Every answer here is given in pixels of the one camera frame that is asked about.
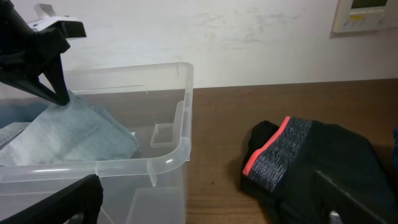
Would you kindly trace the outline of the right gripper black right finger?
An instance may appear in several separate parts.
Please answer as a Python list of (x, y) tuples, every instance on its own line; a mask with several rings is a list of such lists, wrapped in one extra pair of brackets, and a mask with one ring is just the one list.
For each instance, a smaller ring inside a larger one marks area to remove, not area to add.
[(357, 200), (346, 187), (319, 170), (315, 170), (312, 177), (312, 208), (314, 223), (388, 222)]

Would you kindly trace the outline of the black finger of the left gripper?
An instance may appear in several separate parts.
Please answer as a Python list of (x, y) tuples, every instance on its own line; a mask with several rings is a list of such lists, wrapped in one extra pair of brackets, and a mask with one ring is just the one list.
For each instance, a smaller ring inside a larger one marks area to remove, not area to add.
[(50, 83), (53, 90), (41, 84), (40, 97), (51, 101), (59, 106), (69, 103), (70, 97), (63, 76), (62, 61), (60, 58), (53, 59), (43, 70), (43, 74)]

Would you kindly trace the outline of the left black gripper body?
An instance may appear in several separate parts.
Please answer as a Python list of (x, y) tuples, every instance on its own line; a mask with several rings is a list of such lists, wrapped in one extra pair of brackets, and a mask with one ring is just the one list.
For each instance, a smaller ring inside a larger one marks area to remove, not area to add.
[(1, 1), (1, 82), (28, 93), (40, 93), (41, 84), (53, 90), (45, 67), (69, 48), (69, 40), (86, 37), (81, 21), (57, 22), (34, 32), (10, 0)]

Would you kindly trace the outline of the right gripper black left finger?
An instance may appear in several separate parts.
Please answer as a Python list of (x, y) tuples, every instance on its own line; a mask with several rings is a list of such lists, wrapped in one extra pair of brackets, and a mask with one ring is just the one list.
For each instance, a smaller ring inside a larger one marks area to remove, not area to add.
[(103, 187), (95, 174), (76, 181), (36, 204), (4, 219), (1, 224), (96, 224), (103, 203)]

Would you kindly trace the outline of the light grey-blue jeans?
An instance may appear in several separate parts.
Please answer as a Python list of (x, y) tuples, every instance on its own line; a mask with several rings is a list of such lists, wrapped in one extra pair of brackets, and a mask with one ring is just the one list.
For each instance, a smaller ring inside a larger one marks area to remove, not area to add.
[(1, 166), (35, 166), (130, 159), (139, 141), (103, 106), (73, 93), (65, 106), (50, 105), (32, 122), (1, 128)]

